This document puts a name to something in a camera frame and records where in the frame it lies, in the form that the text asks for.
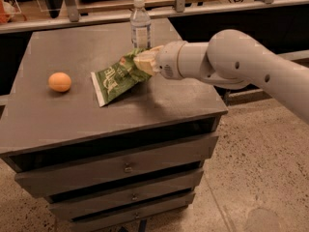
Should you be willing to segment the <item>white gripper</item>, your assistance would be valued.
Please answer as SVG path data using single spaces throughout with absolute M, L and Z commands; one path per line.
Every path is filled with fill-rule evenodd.
M 133 58 L 133 62 L 139 70 L 149 75 L 156 75 L 158 66 L 163 77 L 181 80 L 183 76 L 179 70 L 179 55 L 185 44 L 186 41 L 177 41 L 166 45 L 158 45 L 139 53 Z

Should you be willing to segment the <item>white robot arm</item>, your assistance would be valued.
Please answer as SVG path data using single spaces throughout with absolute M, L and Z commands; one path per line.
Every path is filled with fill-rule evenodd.
M 136 67 L 167 79 L 194 78 L 225 89 L 253 84 L 309 123 L 309 69 L 274 54 L 238 30 L 223 30 L 207 43 L 171 42 L 133 58 Z

